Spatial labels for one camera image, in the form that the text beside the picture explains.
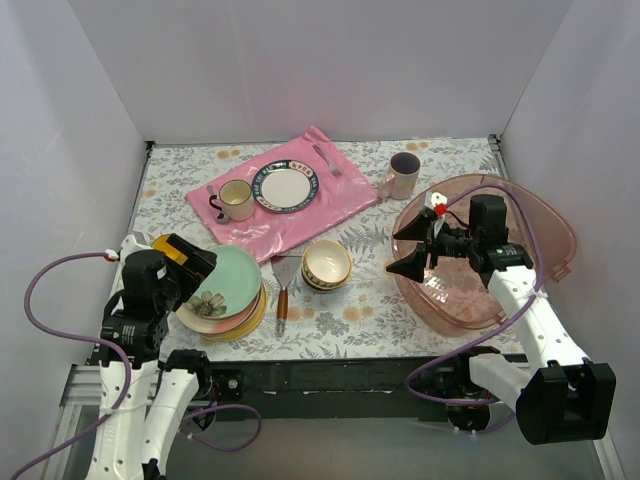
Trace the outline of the yellow bottom plate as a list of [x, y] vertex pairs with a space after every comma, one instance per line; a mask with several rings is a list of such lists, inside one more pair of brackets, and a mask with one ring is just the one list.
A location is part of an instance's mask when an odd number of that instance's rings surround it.
[[201, 334], [200, 337], [214, 342], [230, 342], [238, 340], [255, 330], [264, 318], [266, 300], [262, 299], [252, 316], [238, 327], [219, 334]]

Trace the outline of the pink mug purple inside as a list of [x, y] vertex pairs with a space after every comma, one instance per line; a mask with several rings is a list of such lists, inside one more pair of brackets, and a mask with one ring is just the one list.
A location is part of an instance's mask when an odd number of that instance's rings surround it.
[[378, 198], [394, 200], [410, 198], [418, 180], [420, 167], [421, 162], [414, 154], [409, 152], [395, 154], [390, 160], [387, 174], [378, 184]]

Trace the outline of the pink cream branch plate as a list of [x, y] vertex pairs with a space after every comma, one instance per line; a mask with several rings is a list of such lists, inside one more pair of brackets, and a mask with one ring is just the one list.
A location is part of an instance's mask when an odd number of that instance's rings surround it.
[[239, 327], [242, 323], [247, 321], [256, 312], [265, 294], [266, 289], [264, 286], [261, 286], [259, 293], [256, 295], [249, 306], [247, 306], [240, 313], [226, 317], [224, 319], [203, 319], [190, 312], [185, 306], [181, 306], [178, 309], [176, 316], [185, 326], [197, 333], [221, 334], [230, 331], [233, 328]]

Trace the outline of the pink transparent plastic bin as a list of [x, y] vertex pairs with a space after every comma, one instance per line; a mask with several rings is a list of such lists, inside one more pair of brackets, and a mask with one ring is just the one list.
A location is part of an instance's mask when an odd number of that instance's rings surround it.
[[462, 175], [441, 182], [416, 196], [400, 214], [393, 234], [424, 207], [427, 191], [447, 197], [445, 223], [461, 228], [469, 221], [474, 195], [497, 195], [507, 206], [508, 242], [490, 255], [492, 272], [476, 273], [466, 258], [440, 257], [429, 268], [429, 235], [425, 241], [392, 242], [394, 261], [410, 255], [417, 244], [428, 252], [423, 280], [395, 275], [412, 310], [432, 329], [456, 335], [502, 324], [534, 300], [547, 306], [540, 291], [547, 281], [560, 281], [569, 272], [577, 242], [568, 222], [545, 201], [524, 187], [490, 175]]

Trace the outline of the green rimmed white plate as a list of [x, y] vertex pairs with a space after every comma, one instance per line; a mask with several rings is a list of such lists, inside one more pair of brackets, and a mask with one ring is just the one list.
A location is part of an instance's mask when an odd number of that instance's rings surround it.
[[253, 177], [254, 200], [265, 210], [295, 213], [308, 207], [319, 191], [319, 178], [306, 163], [280, 160], [262, 167]]

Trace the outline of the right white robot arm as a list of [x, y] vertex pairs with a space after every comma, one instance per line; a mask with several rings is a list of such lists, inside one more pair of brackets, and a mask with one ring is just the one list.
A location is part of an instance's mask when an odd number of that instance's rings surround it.
[[439, 193], [426, 195], [420, 213], [393, 236], [414, 242], [414, 251], [386, 270], [421, 283], [440, 257], [466, 259], [505, 312], [504, 325], [514, 329], [529, 365], [523, 371], [499, 353], [479, 352], [473, 341], [451, 353], [472, 353], [453, 371], [454, 389], [469, 398], [488, 391], [512, 410], [533, 445], [602, 439], [616, 376], [608, 364], [593, 362], [563, 327], [541, 290], [541, 257], [509, 240], [504, 198], [472, 196], [469, 220], [456, 229], [445, 220], [452, 204]]

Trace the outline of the yellow orange cup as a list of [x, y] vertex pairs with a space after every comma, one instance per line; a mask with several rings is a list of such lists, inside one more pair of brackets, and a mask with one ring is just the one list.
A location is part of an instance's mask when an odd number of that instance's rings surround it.
[[152, 244], [152, 248], [162, 252], [169, 252], [172, 249], [171, 244], [168, 242], [170, 235], [165, 234], [156, 238]]

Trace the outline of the yellow rimmed cream bowl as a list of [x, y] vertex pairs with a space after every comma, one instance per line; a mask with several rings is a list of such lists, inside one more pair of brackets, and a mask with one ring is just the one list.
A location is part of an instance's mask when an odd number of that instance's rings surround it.
[[319, 240], [305, 250], [302, 271], [311, 282], [330, 288], [346, 281], [350, 276], [351, 256], [341, 244]]

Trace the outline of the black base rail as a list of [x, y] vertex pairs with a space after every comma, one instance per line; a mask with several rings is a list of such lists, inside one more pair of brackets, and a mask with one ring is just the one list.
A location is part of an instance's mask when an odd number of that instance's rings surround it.
[[405, 389], [429, 357], [214, 362], [215, 398], [263, 419], [416, 418], [444, 422], [446, 407]]

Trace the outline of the silver fork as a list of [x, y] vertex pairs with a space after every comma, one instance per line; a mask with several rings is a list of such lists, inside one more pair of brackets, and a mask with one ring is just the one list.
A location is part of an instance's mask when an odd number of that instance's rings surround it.
[[321, 149], [320, 146], [318, 146], [317, 144], [313, 145], [313, 149], [314, 151], [326, 162], [331, 174], [334, 177], [339, 177], [341, 175], [341, 171], [339, 170], [339, 168], [334, 165], [328, 158], [328, 156], [324, 153], [324, 151]]

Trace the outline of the mint green flower plate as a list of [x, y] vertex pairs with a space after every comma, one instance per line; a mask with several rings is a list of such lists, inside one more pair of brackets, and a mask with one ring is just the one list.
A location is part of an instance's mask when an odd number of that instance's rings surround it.
[[215, 269], [184, 306], [200, 318], [217, 320], [240, 313], [254, 300], [262, 274], [254, 256], [240, 247], [218, 245], [212, 252]]

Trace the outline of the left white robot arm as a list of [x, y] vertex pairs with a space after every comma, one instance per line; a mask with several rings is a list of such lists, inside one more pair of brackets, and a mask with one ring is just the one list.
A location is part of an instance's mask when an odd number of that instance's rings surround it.
[[176, 234], [146, 246], [127, 236], [117, 254], [123, 287], [104, 309], [96, 348], [100, 414], [90, 479], [163, 479], [191, 400], [213, 386], [205, 352], [175, 350], [160, 361], [168, 317], [211, 274], [217, 257]]

